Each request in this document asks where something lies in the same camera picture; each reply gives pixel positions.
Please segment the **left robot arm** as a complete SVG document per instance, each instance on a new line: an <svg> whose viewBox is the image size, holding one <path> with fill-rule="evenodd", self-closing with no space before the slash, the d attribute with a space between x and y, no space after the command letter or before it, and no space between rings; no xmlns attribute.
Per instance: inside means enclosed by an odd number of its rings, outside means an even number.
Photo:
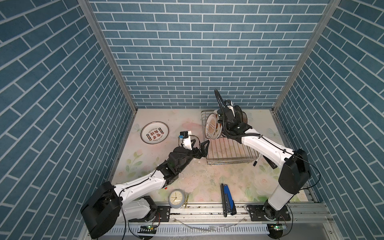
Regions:
<svg viewBox="0 0 384 240"><path fill-rule="evenodd" d="M101 184L80 210L90 237L97 239L103 236L120 220L152 220L157 205L148 193L175 182L193 159L207 157L209 144L205 141L190 150L176 147L167 160L141 178L124 184Z"/></svg>

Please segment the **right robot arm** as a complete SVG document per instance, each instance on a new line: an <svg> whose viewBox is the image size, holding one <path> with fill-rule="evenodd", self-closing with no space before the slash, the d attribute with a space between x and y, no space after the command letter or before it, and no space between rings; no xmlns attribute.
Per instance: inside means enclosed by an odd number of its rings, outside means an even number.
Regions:
<svg viewBox="0 0 384 240"><path fill-rule="evenodd" d="M265 138L243 122L243 112L239 106L221 106L218 122L222 124L224 137L254 149L273 169L281 170L279 184L263 207L265 217L276 220L284 206L300 192L311 176L307 153L302 149L294 151Z"/></svg>

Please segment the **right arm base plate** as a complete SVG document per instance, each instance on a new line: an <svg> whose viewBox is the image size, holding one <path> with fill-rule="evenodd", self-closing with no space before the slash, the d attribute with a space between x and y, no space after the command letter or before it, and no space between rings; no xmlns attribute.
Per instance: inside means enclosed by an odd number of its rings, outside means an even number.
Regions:
<svg viewBox="0 0 384 240"><path fill-rule="evenodd" d="M247 205L246 210L249 212L252 222L290 221L292 219L287 205L283 206L279 211L264 205Z"/></svg>

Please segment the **red green text plate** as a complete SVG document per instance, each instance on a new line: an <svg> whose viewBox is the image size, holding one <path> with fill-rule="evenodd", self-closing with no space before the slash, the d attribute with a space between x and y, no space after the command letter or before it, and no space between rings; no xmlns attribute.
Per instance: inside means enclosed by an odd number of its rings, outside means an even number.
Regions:
<svg viewBox="0 0 384 240"><path fill-rule="evenodd" d="M154 145L164 141L169 135L169 127L163 122L151 122L141 131L141 139L146 144Z"/></svg>

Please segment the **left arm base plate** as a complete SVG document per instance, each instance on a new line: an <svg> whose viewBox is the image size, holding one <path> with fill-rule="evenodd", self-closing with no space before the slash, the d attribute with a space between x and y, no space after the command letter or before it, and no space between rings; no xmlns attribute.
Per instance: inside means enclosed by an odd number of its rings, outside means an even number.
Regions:
<svg viewBox="0 0 384 240"><path fill-rule="evenodd" d="M171 207L169 206L158 206L156 211L150 210L150 212L142 219L129 220L130 223L162 223L169 222L170 220Z"/></svg>

